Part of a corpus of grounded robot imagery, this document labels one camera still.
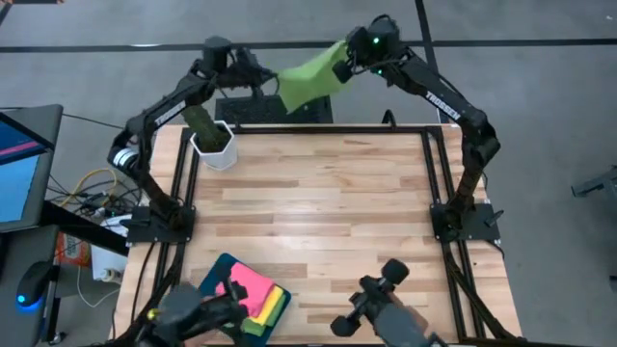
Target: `white container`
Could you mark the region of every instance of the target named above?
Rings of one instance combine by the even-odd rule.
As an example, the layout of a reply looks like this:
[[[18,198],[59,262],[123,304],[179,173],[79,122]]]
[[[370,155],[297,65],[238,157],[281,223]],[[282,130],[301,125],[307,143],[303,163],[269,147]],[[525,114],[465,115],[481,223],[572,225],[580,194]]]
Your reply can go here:
[[[203,161],[205,166],[212,170],[222,171],[226,170],[235,164],[238,161],[238,146],[235,143],[235,136],[233,132],[228,127],[228,124],[224,120],[214,120],[214,123],[217,125],[222,125],[228,131],[229,138],[228,145],[218,153],[202,153],[200,149],[195,144],[195,137],[197,134],[193,134],[191,136],[191,145],[195,148],[197,153],[200,155],[200,159]]]

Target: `green towel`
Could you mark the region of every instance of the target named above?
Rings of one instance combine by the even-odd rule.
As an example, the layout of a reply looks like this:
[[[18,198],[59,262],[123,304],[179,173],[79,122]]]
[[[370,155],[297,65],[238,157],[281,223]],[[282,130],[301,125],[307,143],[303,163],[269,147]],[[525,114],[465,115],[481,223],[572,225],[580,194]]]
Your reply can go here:
[[[257,324],[251,319],[245,319],[242,322],[242,331],[246,334],[253,334],[255,336],[262,336],[263,332],[265,332],[267,327],[274,327],[274,323],[279,318],[281,314],[282,305],[285,303],[285,296],[281,296],[281,298],[277,301],[277,304],[272,309],[272,313],[268,316],[268,320],[266,321],[266,325]]]
[[[332,67],[346,60],[347,44],[341,40],[309,62],[279,72],[279,95],[287,114],[319,96],[340,91],[343,84]]]
[[[266,331],[266,326],[257,324],[251,319],[247,318],[242,322],[242,331],[246,334],[253,334],[255,336],[262,336]]]
[[[274,323],[277,321],[277,318],[279,318],[279,315],[281,314],[282,305],[284,303],[285,303],[285,296],[283,295],[281,296],[277,304],[274,306],[274,308],[272,308],[272,313],[270,313],[270,316],[268,317],[268,320],[266,321],[266,326],[274,327]]]

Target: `wooden table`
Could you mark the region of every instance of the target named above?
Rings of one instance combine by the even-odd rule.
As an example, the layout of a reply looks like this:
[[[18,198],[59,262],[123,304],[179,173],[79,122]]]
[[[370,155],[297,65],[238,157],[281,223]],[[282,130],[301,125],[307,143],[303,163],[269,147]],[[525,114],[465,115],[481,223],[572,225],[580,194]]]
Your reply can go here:
[[[151,174],[167,191],[180,133],[181,126],[168,125],[156,139]],[[456,185],[463,171],[460,129],[445,125],[443,134]],[[431,148],[446,197],[436,144]],[[396,289],[400,299],[428,319],[429,330],[457,340],[442,251],[429,217],[432,198],[419,135],[239,135],[238,150],[238,163],[225,172],[200,164],[198,221],[186,249],[184,280],[199,285],[227,252],[293,294],[272,343],[381,343],[367,323],[350,338],[334,336],[330,323],[352,309],[348,298],[359,289],[358,279],[379,276],[382,265],[396,257],[410,268]],[[482,186],[475,196],[486,198]],[[501,254],[482,241],[468,246],[479,295],[507,330],[520,334]],[[135,246],[128,257],[116,308],[119,334],[129,323],[147,249]],[[157,255],[158,246],[146,268],[138,312],[151,291]],[[461,296],[472,335],[469,303]],[[228,342],[222,334],[212,341]]]

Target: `black mounting plate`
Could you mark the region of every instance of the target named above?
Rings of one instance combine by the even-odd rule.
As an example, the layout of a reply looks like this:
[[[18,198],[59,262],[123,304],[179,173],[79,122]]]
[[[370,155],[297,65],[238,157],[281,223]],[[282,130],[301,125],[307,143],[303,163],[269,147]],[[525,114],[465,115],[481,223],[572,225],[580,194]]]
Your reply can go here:
[[[333,122],[329,96],[318,97],[287,114],[281,97],[265,95],[259,99],[250,96],[216,99],[215,119],[227,124],[310,124]]]
[[[498,240],[499,228],[491,223],[495,216],[493,206],[489,203],[477,203],[463,215],[463,229],[453,230],[445,221],[445,204],[431,205],[431,219],[435,238],[441,241],[454,240]]]
[[[184,227],[170,229],[169,223],[157,214],[153,213],[148,206],[133,208],[130,220],[127,221],[128,233],[126,242],[168,242],[172,244],[188,242],[193,237],[196,212],[193,208],[182,208]]]

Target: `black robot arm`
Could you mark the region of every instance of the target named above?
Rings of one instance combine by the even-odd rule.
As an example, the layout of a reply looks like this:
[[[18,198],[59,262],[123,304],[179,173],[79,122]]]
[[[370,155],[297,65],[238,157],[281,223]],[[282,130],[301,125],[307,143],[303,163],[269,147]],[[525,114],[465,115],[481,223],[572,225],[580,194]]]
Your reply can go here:
[[[461,229],[463,215],[473,207],[473,192],[484,168],[499,151],[501,144],[486,114],[473,107],[460,93],[448,87],[424,61],[407,54],[399,64],[382,68],[382,76],[403,91],[418,94],[446,113],[462,130],[463,175],[456,193],[443,210],[444,241],[450,229]]]
[[[436,233],[444,242],[452,241],[463,228],[463,215],[474,207],[473,192],[484,168],[499,151],[495,130],[482,110],[473,107],[401,42],[399,29],[389,16],[378,16],[367,28],[357,27],[347,36],[346,42],[349,59],[333,68],[341,82],[347,82],[354,74],[371,70],[386,79],[388,86],[394,85],[423,97],[460,125],[463,176],[454,197],[431,211]]]
[[[217,88],[251,88],[256,93],[274,75],[274,72],[259,65],[248,48],[239,47],[232,51],[229,40],[211,37],[203,45],[202,58],[191,65],[175,90],[139,116],[128,120],[123,131],[114,139],[107,160],[132,178],[150,198],[149,208],[142,208],[140,211],[145,212],[140,213],[138,218],[135,218],[138,211],[134,211],[135,221],[127,222],[129,229],[131,225],[148,225],[150,227],[146,233],[154,234],[155,230],[177,233],[192,227],[191,216],[194,216],[194,212],[191,207],[180,206],[163,192],[149,174],[154,133],[185,108],[209,100]]]

